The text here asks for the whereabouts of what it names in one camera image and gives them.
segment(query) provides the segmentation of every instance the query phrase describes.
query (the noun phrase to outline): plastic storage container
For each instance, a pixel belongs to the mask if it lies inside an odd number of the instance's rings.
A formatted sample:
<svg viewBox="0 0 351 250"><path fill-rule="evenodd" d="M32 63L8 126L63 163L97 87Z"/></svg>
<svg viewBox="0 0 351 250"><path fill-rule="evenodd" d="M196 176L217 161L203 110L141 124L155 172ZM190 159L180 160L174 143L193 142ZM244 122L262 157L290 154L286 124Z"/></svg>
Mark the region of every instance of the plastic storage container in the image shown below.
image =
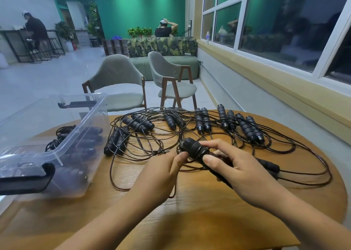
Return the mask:
<svg viewBox="0 0 351 250"><path fill-rule="evenodd" d="M48 96L0 123L0 195L78 197L99 167L110 132L106 94ZM56 130L76 125L54 150Z"/></svg>

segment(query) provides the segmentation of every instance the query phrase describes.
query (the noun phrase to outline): jump rope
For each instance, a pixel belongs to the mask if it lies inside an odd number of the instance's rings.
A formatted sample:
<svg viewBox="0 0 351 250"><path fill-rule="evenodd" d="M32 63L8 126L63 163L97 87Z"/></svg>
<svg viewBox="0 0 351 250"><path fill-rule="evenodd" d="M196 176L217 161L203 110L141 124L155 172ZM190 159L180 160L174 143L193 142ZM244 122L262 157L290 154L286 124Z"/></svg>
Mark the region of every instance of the jump rope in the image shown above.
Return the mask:
<svg viewBox="0 0 351 250"><path fill-rule="evenodd" d="M162 125L158 125L157 123L160 121L166 122L169 129L161 128ZM180 153L184 150L181 149L180 146L187 134L195 135L197 137L196 141L212 140L213 135L216 134L226 135L230 137L233 146L238 148L243 148L245 145L251 146L253 156L255 156L255 149L264 149L284 155L294 152L296 148L299 147L314 155L315 158L322 163L324 166L323 172L305 173L282 170L279 166L271 162L258 158L257 160L276 180L280 179L299 185L320 187L329 184L333 178L327 162L303 143L268 126L256 123L250 116L244 118L240 113L234 114L232 110L226 112L222 105L218 106L218 112L207 110L206 108L196 109L195 111L188 111L182 108L163 108L161 110L160 108L148 108L119 116L111 122L111 126L112 128L108 136L108 142L104 148L104 154L106 156L112 156L110 181L116 189L121 191L128 191L130 188L119 187L113 180L112 168L116 156L128 160L131 163L144 164L152 156L165 154L173 147L176 147L177 153ZM211 132L213 127L222 128L223 132ZM170 146L165 146L167 142L174 141L174 137L177 138L177 141ZM285 144L287 149L274 149L274 141ZM133 146L134 149L142 150L143 154L135 153L135 151L133 152L133 149L129 146ZM201 165L194 165L192 164L193 162L200 163ZM278 171L274 169L270 171L271 166L277 166ZM180 170L181 172L209 170L203 162L196 158L189 159L183 167L185 168L182 168ZM308 176L327 174L328 179L321 183L306 183L283 178L279 175L279 172ZM175 196L176 187L177 185L175 185L174 193L170 198Z"/></svg>

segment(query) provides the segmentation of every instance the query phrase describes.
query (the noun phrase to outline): round table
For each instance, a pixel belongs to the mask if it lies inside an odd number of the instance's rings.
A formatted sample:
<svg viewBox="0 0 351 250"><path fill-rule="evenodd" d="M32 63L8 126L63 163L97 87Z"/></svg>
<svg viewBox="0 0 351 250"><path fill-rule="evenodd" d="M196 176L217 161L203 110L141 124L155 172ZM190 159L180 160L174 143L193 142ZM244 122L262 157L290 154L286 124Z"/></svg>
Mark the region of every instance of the round table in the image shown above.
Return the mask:
<svg viewBox="0 0 351 250"><path fill-rule="evenodd" d="M341 223L347 211L346 188L328 157L311 142L282 124L254 114L251 116L257 123L304 143L327 161L333 174L333 181L327 186L310 188L282 180L279 182ZM168 128L165 122L156 122L155 125ZM213 132L222 130L214 128ZM225 135L213 137L230 142L230 138ZM172 145L172 142L174 141L165 142L165 146ZM285 144L276 141L273 142L273 147L287 149ZM251 147L245 146L244 150L250 152ZM255 156L276 163L284 170L311 173L323 171L317 158L301 148L286 155L257 149ZM111 158L103 157L95 178L81 198L13 202L0 217L1 249L54 249L101 214L125 194L111 185L110 164ZM119 186L131 187L142 168L143 165L116 158L113 179ZM309 183L326 179L326 176L281 174L289 179ZM175 198L168 199L150 213L118 249L253 250L279 249L298 244L296 237L279 219L245 203L233 190L222 182L217 182L210 172L196 171L180 172Z"/></svg>

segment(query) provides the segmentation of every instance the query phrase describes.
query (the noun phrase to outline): water bottle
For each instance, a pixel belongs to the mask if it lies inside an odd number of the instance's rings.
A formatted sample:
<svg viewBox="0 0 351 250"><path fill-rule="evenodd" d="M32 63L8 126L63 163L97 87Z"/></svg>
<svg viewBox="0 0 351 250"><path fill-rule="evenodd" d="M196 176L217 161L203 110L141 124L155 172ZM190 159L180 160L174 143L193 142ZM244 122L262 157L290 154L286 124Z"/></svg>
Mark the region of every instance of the water bottle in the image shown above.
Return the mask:
<svg viewBox="0 0 351 250"><path fill-rule="evenodd" d="M210 42L210 32L207 32L206 34L206 45L208 45Z"/></svg>

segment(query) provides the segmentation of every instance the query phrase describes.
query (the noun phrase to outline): chair seat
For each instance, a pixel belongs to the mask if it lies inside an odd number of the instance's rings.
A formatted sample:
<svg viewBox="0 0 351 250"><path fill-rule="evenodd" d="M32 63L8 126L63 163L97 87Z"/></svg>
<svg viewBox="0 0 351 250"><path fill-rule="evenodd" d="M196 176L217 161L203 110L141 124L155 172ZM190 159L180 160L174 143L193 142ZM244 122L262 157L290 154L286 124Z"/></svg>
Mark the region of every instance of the chair seat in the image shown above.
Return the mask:
<svg viewBox="0 0 351 250"><path fill-rule="evenodd" d="M177 82L177 88L178 88L178 93L179 93L179 98L188 98L191 97L193 94L196 92L196 86L192 83L178 83ZM162 97L162 89L158 93L158 97ZM173 84L167 84L166 88L166 98L176 98L176 95L174 94L174 89L173 89Z"/></svg>
<svg viewBox="0 0 351 250"><path fill-rule="evenodd" d="M144 101L143 94L125 93L108 95L106 98L107 111L122 111L138 108Z"/></svg>

